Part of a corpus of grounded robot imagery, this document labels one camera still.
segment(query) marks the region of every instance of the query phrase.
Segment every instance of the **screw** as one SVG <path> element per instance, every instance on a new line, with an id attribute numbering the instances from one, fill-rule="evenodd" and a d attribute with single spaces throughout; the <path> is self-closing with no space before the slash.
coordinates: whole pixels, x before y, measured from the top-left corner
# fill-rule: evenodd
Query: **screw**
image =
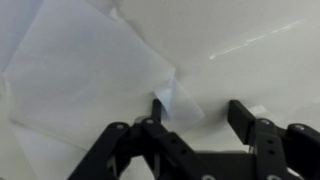
<path id="1" fill-rule="evenodd" d="M 267 180 L 282 180 L 279 176 L 276 175 L 269 175 Z"/>
<path id="2" fill-rule="evenodd" d="M 153 124 L 153 120 L 152 120 L 152 119 L 148 119 L 148 120 L 147 120 L 147 123 L 148 123 L 148 124 Z"/>
<path id="3" fill-rule="evenodd" d="M 124 128 L 124 126 L 122 124 L 117 125 L 117 129 L 123 129 L 123 128 Z"/>
<path id="4" fill-rule="evenodd" d="M 295 125 L 295 127 L 296 127 L 297 129 L 301 130 L 301 131 L 304 130 L 304 127 L 303 127 L 302 125 L 300 125 L 300 124 Z"/>
<path id="5" fill-rule="evenodd" d="M 213 176 L 206 174 L 202 176 L 201 180 L 216 180 L 216 178 L 214 178 Z"/>
<path id="6" fill-rule="evenodd" d="M 270 124 L 270 121 L 269 120 L 266 120 L 266 119 L 262 119 L 261 122 L 263 124 L 266 124 L 266 125 L 269 125 Z"/>

